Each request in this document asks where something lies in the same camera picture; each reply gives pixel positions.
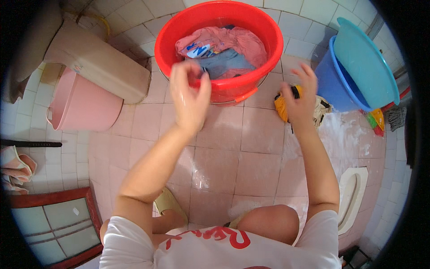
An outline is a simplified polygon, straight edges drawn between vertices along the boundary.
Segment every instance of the hand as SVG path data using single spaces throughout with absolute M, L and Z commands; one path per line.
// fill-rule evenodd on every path
M 199 91 L 189 86 L 188 78 L 195 78 L 200 73 L 199 64 L 183 61 L 172 66 L 170 76 L 170 93 L 175 104 L 176 124 L 190 136 L 194 136 L 203 126 L 212 90 L 208 73 L 202 75 Z
M 302 93 L 300 99 L 294 99 L 290 85 L 281 83 L 282 94 L 285 98 L 288 120 L 294 129 L 302 126 L 313 127 L 313 112 L 315 110 L 317 79 L 313 70 L 306 64 L 300 64 L 302 70 L 291 69 L 291 73 L 300 78 Z

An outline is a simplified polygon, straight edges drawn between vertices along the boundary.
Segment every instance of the yellow hose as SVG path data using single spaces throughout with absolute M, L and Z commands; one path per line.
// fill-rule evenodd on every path
M 63 9 L 63 11 L 67 12 L 67 13 L 70 13 L 70 14 L 73 14 L 73 15 L 79 15 L 78 12 L 70 10 L 70 9 Z M 104 38 L 104 40 L 107 42 L 108 38 L 109 38 L 109 35 L 111 34 L 111 28 L 109 26 L 108 21 L 105 20 L 104 18 L 98 16 L 98 15 L 91 14 L 91 13 L 90 14 L 84 13 L 82 16 L 85 16 L 85 17 L 88 17 L 88 18 L 97 19 L 97 20 L 100 20 L 101 22 L 103 22 L 103 24 L 106 26 L 106 37 Z

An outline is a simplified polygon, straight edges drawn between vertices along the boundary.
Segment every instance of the tiled floor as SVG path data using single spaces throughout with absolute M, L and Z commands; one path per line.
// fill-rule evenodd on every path
M 280 73 L 270 73 L 243 104 L 211 105 L 203 129 L 183 150 L 168 182 L 189 216 L 183 229 L 223 225 L 246 210 L 286 204 L 297 210 L 302 231 L 308 205 L 303 157 L 290 124 L 280 119 L 273 105 L 279 82 L 295 79 L 282 70 L 296 65 L 297 59 L 283 56 L 282 60 L 283 69 L 275 69 Z M 89 175 L 103 221 L 111 215 L 127 171 L 174 120 L 168 83 L 154 71 L 142 104 L 124 105 L 112 128 L 91 133 Z M 354 226 L 339 236 L 343 249 L 360 238 L 373 211 L 382 180 L 385 137 L 375 136 L 357 111 L 326 115 L 319 136 L 338 179 L 348 167 L 369 170 Z

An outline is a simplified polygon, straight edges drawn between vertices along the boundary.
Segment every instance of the glass pane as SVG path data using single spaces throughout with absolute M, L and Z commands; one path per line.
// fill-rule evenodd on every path
M 90 218 L 85 198 L 46 205 L 45 212 L 52 229 Z
M 42 265 L 57 263 L 66 258 L 56 240 L 30 245 L 30 248 Z
M 12 208 L 12 215 L 23 235 L 50 231 L 42 207 Z
M 51 238 L 54 238 L 54 234 L 50 232 L 44 235 L 26 236 L 25 240 L 27 241 L 27 243 L 33 243 Z
M 68 257 L 74 256 L 101 243 L 94 227 L 86 228 L 80 232 L 62 237 L 58 239 L 58 242 Z
M 71 227 L 67 227 L 67 228 L 61 229 L 59 231 L 55 231 L 54 234 L 55 234 L 55 236 L 65 235 L 67 233 L 76 231 L 76 230 L 78 230 L 80 228 L 87 227 L 89 225 L 92 225 L 92 220 L 87 220 L 87 221 L 85 221 L 83 223 L 79 223 L 79 224 L 73 225 Z

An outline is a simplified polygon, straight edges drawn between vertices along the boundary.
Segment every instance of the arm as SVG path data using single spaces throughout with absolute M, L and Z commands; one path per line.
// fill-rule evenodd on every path
M 313 126 L 313 111 L 316 100 L 316 76 L 312 69 L 301 64 L 302 70 L 292 70 L 298 75 L 303 87 L 300 99 L 294 99 L 287 84 L 283 84 L 288 120 L 300 143 L 306 171 L 309 208 L 307 220 L 323 210 L 339 212 L 339 185 L 330 159 Z
M 185 61 L 172 67 L 170 91 L 176 123 L 129 171 L 120 186 L 113 215 L 140 226 L 152 239 L 152 203 L 172 174 L 182 149 L 204 122 L 211 94 L 208 74 L 203 74 L 198 93 L 188 86 L 188 76 L 199 65 Z

